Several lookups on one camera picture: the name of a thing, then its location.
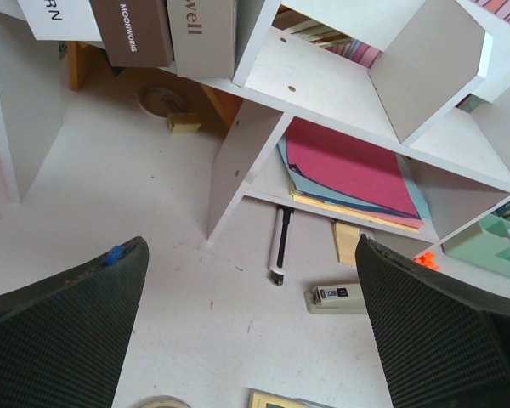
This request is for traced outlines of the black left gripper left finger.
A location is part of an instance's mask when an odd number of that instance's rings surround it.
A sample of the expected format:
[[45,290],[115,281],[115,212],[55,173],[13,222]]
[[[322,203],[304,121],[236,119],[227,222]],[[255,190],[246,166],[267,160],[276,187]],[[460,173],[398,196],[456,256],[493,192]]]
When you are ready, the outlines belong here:
[[148,265],[135,237],[0,295],[0,407],[111,406]]

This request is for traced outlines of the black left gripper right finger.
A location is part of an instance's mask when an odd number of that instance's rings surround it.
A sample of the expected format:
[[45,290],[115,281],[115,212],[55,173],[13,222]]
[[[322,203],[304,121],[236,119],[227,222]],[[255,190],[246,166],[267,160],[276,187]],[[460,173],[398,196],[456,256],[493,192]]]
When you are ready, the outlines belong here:
[[395,407],[510,407],[510,299],[368,238],[360,286]]

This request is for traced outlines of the orange chenille duster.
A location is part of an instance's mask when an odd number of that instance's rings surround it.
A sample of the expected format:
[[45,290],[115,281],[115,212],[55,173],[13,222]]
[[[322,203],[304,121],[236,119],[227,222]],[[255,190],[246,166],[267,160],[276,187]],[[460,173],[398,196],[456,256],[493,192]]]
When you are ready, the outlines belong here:
[[426,268],[439,271],[439,266],[435,262],[435,254],[433,252],[425,252],[420,257],[415,258],[415,262]]

